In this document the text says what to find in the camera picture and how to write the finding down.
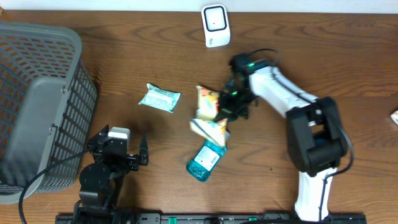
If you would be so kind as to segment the yellow snack bag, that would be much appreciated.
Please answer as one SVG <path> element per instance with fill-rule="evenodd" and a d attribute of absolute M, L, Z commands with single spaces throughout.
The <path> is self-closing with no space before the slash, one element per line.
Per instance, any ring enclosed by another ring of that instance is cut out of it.
<path fill-rule="evenodd" d="M 214 121 L 219 112 L 218 98 L 220 94 L 200 85 L 197 85 L 196 88 L 198 91 L 198 108 L 196 117 L 190 118 L 190 129 L 213 144 L 225 147 L 229 138 L 228 120 Z"/>

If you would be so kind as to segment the green wet wipes pack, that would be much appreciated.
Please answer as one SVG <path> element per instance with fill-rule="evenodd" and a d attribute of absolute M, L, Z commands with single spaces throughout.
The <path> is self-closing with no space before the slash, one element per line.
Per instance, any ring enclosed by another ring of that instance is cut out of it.
<path fill-rule="evenodd" d="M 147 84 L 147 89 L 148 92 L 139 102 L 139 105 L 150 106 L 169 113 L 174 112 L 174 108 L 180 99 L 181 93 L 163 90 L 151 83 Z"/>

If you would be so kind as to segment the blue mouthwash bottle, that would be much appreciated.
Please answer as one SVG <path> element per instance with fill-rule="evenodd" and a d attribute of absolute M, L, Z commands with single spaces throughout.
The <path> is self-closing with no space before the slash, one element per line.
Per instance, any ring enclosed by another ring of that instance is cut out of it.
<path fill-rule="evenodd" d="M 227 147 L 220 147 L 211 141 L 205 141 L 197 155 L 187 164 L 187 172 L 200 182 L 207 181 L 226 151 Z"/>

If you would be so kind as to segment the grey plastic shopping basket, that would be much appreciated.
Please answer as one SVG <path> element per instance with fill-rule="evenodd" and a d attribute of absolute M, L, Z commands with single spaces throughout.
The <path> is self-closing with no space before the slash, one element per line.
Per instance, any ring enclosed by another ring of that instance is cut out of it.
<path fill-rule="evenodd" d="M 1 22 L 1 203 L 74 183 L 97 92 L 79 35 Z"/>

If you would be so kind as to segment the small orange carton box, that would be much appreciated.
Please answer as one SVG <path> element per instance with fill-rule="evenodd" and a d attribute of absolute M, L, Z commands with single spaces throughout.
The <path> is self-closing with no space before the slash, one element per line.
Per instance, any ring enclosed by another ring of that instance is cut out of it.
<path fill-rule="evenodd" d="M 393 122 L 395 122 L 395 124 L 398 124 L 398 110 L 395 110 L 395 111 L 391 114 L 391 119 L 393 120 Z"/>

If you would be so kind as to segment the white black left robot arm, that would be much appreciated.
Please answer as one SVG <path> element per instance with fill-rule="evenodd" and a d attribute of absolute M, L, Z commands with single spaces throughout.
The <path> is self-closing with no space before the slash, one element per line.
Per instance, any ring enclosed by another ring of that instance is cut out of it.
<path fill-rule="evenodd" d="M 138 154 L 127 152 L 130 130 L 106 125 L 87 142 L 94 163 L 80 173 L 80 200 L 75 204 L 72 223 L 135 223 L 135 215 L 117 207 L 125 176 L 149 163 L 147 134 L 144 133 Z"/>

